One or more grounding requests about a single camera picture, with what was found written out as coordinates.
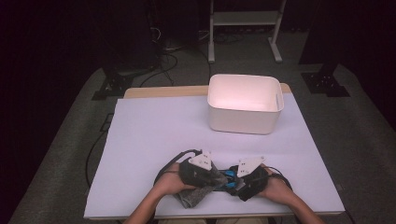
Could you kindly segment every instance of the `dark gray carpet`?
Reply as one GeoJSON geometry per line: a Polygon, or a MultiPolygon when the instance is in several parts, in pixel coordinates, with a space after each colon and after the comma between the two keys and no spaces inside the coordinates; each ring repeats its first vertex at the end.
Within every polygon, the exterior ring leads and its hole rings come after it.
{"type": "MultiPolygon", "coordinates": [[[[342,187],[340,196],[356,223],[396,223],[396,133],[361,89],[354,74],[342,65],[334,75],[350,97],[329,98],[309,92],[301,73],[318,71],[320,64],[298,65],[306,33],[279,34],[277,44],[283,63],[275,63],[266,40],[268,35],[245,35],[240,42],[216,45],[211,74],[264,75],[288,83],[334,184],[342,187]]],[[[206,54],[206,44],[200,49],[206,54]]],[[[173,55],[178,64],[169,71],[169,76],[175,85],[207,84],[209,69],[201,52],[185,49],[173,55]]],[[[172,60],[164,57],[163,66],[172,65],[172,60]]],[[[139,86],[148,76],[137,77],[133,86],[139,86]]],[[[9,223],[116,223],[82,218],[88,190],[85,160],[100,135],[106,114],[114,111],[117,101],[117,97],[91,100],[104,79],[102,70],[98,70],[81,90],[9,223]]],[[[145,83],[147,87],[169,85],[164,75],[145,83]]],[[[94,176],[105,141],[106,136],[93,149],[90,178],[94,176]]],[[[351,223],[346,214],[324,219],[328,223],[351,223]]],[[[283,223],[293,220],[285,217],[283,223]]]]}

